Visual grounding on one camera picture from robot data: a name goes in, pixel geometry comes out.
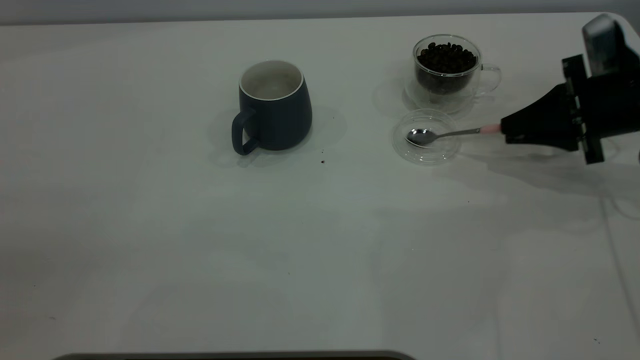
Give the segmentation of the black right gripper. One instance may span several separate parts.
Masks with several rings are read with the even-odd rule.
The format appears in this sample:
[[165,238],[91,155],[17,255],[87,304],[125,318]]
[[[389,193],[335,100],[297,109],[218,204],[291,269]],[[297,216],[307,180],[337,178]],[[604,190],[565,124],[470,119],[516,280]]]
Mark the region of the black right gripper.
[[622,30],[583,30],[582,55],[562,60],[565,83],[500,121],[506,144],[583,151],[604,162],[602,139],[639,131],[639,55]]

